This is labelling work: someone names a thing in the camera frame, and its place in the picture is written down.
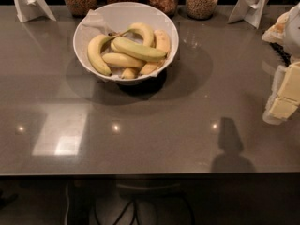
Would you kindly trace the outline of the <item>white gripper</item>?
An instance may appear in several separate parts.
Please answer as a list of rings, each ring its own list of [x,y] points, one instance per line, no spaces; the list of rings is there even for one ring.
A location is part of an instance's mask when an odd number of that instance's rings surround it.
[[[262,120],[271,125],[280,125],[298,109],[298,103],[300,103],[300,62],[292,63],[288,68],[278,66]]]

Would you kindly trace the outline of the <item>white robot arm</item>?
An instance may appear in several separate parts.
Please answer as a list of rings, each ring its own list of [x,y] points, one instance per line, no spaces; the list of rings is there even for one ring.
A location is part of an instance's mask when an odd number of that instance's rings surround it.
[[[300,106],[300,4],[280,15],[262,40],[282,46],[291,56],[287,67],[277,67],[262,116],[264,122],[280,125]]]

